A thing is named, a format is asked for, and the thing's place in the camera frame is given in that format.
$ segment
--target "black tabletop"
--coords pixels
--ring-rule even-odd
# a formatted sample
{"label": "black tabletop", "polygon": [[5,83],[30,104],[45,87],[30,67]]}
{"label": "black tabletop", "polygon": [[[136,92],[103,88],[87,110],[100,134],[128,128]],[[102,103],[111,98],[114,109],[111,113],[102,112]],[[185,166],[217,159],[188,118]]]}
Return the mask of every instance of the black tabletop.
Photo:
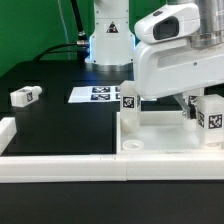
{"label": "black tabletop", "polygon": [[[3,156],[115,153],[119,102],[68,104],[75,86],[119,85],[131,72],[86,71],[77,62],[23,62],[0,78],[0,119],[13,116],[17,135]],[[40,100],[11,106],[9,93],[43,88]],[[207,93],[223,95],[223,87]],[[177,110],[172,97],[142,110]],[[222,224],[223,181],[128,181],[0,185],[0,223]]]}
{"label": "black tabletop", "polygon": [[[23,62],[0,78],[0,118],[16,118],[17,134],[2,156],[116,153],[119,102],[68,103],[73,87],[114,86],[132,80],[132,72],[95,72],[76,61]],[[40,100],[12,107],[10,93],[40,86]],[[175,110],[173,99],[145,102],[143,109]]]}

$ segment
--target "green wall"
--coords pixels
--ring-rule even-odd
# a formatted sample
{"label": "green wall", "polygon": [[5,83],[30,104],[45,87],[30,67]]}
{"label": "green wall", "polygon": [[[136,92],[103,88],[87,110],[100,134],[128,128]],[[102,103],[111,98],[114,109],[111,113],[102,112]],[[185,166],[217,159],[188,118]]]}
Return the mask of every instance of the green wall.
{"label": "green wall", "polygon": [[[152,0],[159,8],[165,0]],[[70,0],[61,0],[70,41],[77,39]],[[94,29],[93,0],[77,0],[88,35]],[[130,0],[130,28],[154,9],[149,0]],[[65,43],[58,0],[0,0],[0,76],[19,62],[32,60],[48,47]],[[67,59],[47,56],[45,59]]]}

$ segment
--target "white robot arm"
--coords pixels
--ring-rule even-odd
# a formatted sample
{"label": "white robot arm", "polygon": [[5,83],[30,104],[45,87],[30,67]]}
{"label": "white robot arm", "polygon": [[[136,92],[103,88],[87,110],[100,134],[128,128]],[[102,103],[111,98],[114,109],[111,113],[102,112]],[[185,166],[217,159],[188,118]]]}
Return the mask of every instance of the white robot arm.
{"label": "white robot arm", "polygon": [[139,95],[150,100],[224,83],[223,10],[223,0],[168,0],[136,24]]}

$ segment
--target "white paper sheet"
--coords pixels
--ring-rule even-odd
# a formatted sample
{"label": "white paper sheet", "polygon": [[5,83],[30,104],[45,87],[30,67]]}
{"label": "white paper sheet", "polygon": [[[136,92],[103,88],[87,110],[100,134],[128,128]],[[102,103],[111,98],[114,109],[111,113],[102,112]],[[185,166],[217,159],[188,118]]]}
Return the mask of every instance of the white paper sheet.
{"label": "white paper sheet", "polygon": [[120,101],[120,86],[74,87],[68,103]]}

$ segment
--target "cable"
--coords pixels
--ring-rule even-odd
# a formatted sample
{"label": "cable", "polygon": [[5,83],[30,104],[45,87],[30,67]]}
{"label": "cable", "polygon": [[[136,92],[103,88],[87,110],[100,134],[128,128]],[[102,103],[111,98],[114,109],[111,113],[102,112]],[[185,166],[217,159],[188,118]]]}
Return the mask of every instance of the cable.
{"label": "cable", "polygon": [[152,10],[154,11],[154,10],[156,10],[157,9],[157,7],[155,6],[155,3],[153,2],[153,0],[149,0],[149,3],[152,5]]}
{"label": "cable", "polygon": [[37,55],[33,59],[33,61],[39,61],[45,54],[47,54],[49,52],[52,52],[53,50],[60,49],[60,48],[63,48],[63,47],[69,47],[69,46],[77,46],[77,43],[59,44],[59,45],[56,45],[54,47],[50,47],[47,50],[43,51],[41,54]]}
{"label": "cable", "polygon": [[82,20],[79,13],[79,7],[76,0],[70,0],[72,4],[73,13],[75,16],[75,21],[78,29],[78,38],[79,40],[87,40],[86,33],[83,29]]}
{"label": "cable", "polygon": [[42,53],[41,55],[38,55],[38,59],[37,60],[34,60],[34,61],[40,61],[40,59],[45,56],[45,55],[48,55],[48,54],[62,54],[62,53],[77,53],[77,51],[72,51],[72,50],[68,50],[68,51],[50,51],[50,52],[45,52],[45,53]]}
{"label": "cable", "polygon": [[[58,9],[59,9],[61,22],[62,22],[62,26],[63,26],[64,33],[65,33],[65,40],[66,40],[66,43],[68,44],[69,43],[68,30],[67,30],[67,27],[66,27],[66,24],[65,24],[65,18],[64,18],[64,14],[63,14],[63,10],[62,10],[61,0],[58,0]],[[70,53],[68,53],[68,60],[71,60]]]}

